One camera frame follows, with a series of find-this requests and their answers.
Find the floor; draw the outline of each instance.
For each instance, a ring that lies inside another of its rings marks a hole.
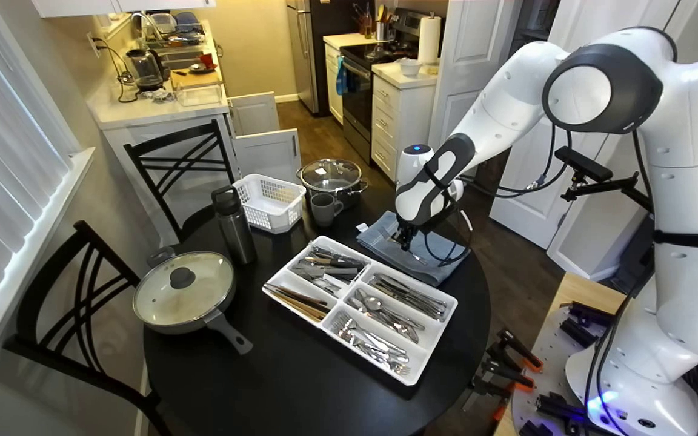
[[[343,141],[341,126],[332,117],[310,117],[299,102],[278,104],[278,119],[285,127],[298,127],[299,161],[320,157],[336,157],[361,165],[367,189],[392,198],[392,182],[378,166],[361,161],[361,157]],[[501,173],[501,157],[490,160],[476,170],[479,183],[496,183]],[[491,298],[491,335],[509,327],[520,341],[533,344],[550,298],[561,279],[561,269],[552,264],[545,251],[507,228],[490,219],[491,198],[467,189],[463,209],[473,218],[473,249],[481,261],[490,298]],[[476,436],[491,429],[496,396],[475,395],[470,389],[427,429],[427,436]]]

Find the oven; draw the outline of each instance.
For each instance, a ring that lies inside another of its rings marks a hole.
[[[371,124],[373,124],[373,62],[392,62],[411,57],[415,46],[362,43],[341,46],[346,92],[343,92],[343,136],[348,146],[371,161]]]

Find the white plastic basket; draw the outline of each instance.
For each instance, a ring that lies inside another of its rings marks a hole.
[[[304,186],[264,173],[244,173],[232,186],[252,228],[278,235],[299,219]]]

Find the humanoid robot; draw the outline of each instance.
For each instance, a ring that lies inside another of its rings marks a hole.
[[[698,62],[676,62],[667,33],[622,28],[571,54],[518,49],[398,186],[400,245],[449,213],[457,173],[510,147],[542,113],[566,130],[638,130],[652,192],[653,308],[630,301],[607,347],[570,356],[566,382],[613,434],[698,434],[698,395],[680,381],[698,366]]]

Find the paper towel roll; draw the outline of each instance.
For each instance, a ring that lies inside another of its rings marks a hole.
[[[418,18],[418,62],[435,62],[440,49],[440,17]]]

